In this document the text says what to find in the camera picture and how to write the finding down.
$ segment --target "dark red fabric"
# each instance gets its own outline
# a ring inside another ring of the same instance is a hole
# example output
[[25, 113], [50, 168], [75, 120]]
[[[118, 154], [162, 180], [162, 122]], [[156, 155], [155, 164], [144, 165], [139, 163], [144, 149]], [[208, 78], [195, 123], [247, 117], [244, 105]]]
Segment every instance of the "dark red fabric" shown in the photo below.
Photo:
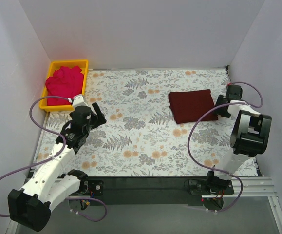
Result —
[[[204, 113], [214, 107], [209, 89], [190, 92], [170, 92], [169, 102], [177, 124], [196, 122]], [[210, 120], [218, 120], [217, 115], [210, 113], [202, 121]]]
[[[83, 74], [81, 69], [76, 66], [73, 68], [61, 67], [45, 81], [48, 95], [57, 95], [64, 98], [73, 99], [74, 96], [81, 94], [83, 84]], [[48, 106], [70, 105], [68, 101], [58, 98], [48, 98]]]

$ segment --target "gray floor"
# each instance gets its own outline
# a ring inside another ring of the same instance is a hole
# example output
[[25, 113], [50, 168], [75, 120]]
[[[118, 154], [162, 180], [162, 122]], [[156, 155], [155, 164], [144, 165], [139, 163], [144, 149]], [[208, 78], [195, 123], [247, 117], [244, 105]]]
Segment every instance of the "gray floor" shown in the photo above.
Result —
[[[225, 204], [233, 198], [225, 198]], [[90, 222], [69, 211], [67, 201], [52, 213], [40, 234], [277, 234], [279, 233], [267, 197], [242, 197], [230, 210], [214, 215], [184, 208], [184, 205], [111, 205], [104, 220]], [[98, 217], [102, 207], [86, 213]], [[18, 226], [17, 234], [34, 231]]]

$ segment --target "white wall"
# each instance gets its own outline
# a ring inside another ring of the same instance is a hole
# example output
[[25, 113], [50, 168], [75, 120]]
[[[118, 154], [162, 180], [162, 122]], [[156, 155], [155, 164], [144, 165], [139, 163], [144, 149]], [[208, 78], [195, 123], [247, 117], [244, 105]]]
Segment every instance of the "white wall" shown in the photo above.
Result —
[[[28, 165], [39, 137], [28, 110], [41, 96], [50, 60], [18, 0], [0, 0], [0, 176]], [[37, 121], [44, 113], [37, 107]], [[0, 183], [0, 213], [8, 213], [7, 196], [25, 179], [18, 173]], [[9, 218], [0, 218], [0, 234]]]
[[[271, 176], [282, 208], [282, 1], [265, 0], [231, 67], [232, 81], [247, 81], [265, 99], [260, 112], [273, 118], [268, 148], [257, 160], [261, 171]], [[254, 91], [244, 98], [258, 103]]]
[[51, 60], [91, 68], [229, 65], [264, 0], [19, 0]]

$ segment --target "floral tablecloth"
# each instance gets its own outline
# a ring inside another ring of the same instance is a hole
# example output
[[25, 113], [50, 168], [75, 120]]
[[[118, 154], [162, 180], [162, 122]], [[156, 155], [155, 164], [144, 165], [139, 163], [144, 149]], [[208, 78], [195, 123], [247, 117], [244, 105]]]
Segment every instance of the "floral tablecloth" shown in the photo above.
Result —
[[[194, 123], [177, 125], [169, 108], [171, 91], [210, 89], [216, 101], [229, 82], [225, 70], [90, 71], [85, 98], [97, 102], [107, 124], [89, 138], [64, 172], [79, 169], [89, 176], [205, 176], [187, 152], [188, 134]], [[46, 127], [60, 131], [68, 112], [52, 112]], [[235, 118], [199, 124], [191, 150], [207, 166], [217, 164], [229, 148]], [[46, 158], [56, 136], [42, 131], [37, 161]], [[257, 176], [252, 159], [240, 176]]]

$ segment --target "yellow tray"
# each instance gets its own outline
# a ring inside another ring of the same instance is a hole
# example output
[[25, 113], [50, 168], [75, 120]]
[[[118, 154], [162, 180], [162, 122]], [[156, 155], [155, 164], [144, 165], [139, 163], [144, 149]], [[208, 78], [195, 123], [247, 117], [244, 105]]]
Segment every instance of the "yellow tray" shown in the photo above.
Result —
[[[86, 91], [86, 84], [87, 84], [87, 75], [88, 75], [88, 69], [89, 69], [89, 61], [88, 60], [72, 60], [72, 61], [55, 61], [51, 63], [48, 77], [53, 76], [53, 73], [60, 69], [60, 67], [69, 67], [73, 68], [79, 66], [81, 69], [81, 73], [84, 75], [83, 77], [83, 84], [82, 84], [82, 94], [84, 95]], [[43, 89], [42, 96], [45, 97], [48, 95], [48, 90], [46, 87]], [[43, 99], [40, 102], [39, 105], [40, 109], [45, 110], [47, 112], [50, 111], [72, 111], [73, 107], [71, 105], [67, 106], [48, 106], [47, 99]]]

